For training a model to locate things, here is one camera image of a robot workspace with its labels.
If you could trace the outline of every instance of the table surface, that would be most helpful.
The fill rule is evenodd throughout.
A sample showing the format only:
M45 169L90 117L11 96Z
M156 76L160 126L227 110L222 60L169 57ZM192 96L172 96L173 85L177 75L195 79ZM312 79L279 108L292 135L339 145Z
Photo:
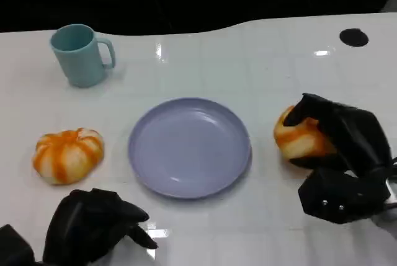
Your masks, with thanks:
M343 44L339 33L348 28L362 29L369 44ZM90 89L68 85L49 48L52 33L0 34L0 225L13 225L37 260L60 200L97 187L145 209L151 219L143 227L159 244L146 251L123 240L100 265L396 265L396 241L369 220L338 226L303 213L297 188L307 173L283 163L272 130L282 110L312 92L373 111L396 146L397 14L258 20L185 35L98 34L111 39L118 64ZM177 97L219 102L247 126L252 167L233 188L178 201L138 183L128 136L146 111ZM80 183L47 185L31 164L38 138L79 127L102 134L103 163Z

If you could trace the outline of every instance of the black circular hole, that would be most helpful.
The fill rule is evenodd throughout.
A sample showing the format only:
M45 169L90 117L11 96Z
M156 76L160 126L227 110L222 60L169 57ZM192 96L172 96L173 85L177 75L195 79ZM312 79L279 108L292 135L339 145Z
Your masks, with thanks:
M369 42L368 36L360 29L345 29L339 34L339 38L351 47L363 47Z

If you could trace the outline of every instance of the plate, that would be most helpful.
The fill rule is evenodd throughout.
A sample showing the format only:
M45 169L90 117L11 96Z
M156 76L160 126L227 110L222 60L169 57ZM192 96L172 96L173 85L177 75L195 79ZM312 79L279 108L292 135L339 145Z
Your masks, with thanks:
M128 155L151 190L176 198L201 198L231 185L250 163L242 121L205 99L176 99L151 109L135 125Z

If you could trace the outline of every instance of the bread roll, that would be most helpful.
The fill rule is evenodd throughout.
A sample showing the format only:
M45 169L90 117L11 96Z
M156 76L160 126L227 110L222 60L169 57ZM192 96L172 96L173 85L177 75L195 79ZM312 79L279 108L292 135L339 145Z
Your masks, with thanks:
M296 126L283 126L293 106L281 114L274 127L274 138L285 159L323 157L336 153L334 146L317 129L318 121L306 118Z
M94 130L79 128L42 136L32 159L49 184L72 184L84 178L104 157L104 141Z

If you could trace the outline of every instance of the light blue mug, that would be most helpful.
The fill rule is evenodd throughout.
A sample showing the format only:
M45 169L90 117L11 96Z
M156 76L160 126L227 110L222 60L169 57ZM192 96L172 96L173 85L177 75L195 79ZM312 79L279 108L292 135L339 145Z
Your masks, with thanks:
M98 43L107 46L112 59L104 64ZM112 43L106 38L96 38L92 28L84 24L71 24L58 29L50 44L69 83L77 87L90 87L106 77L106 70L114 68L116 57Z

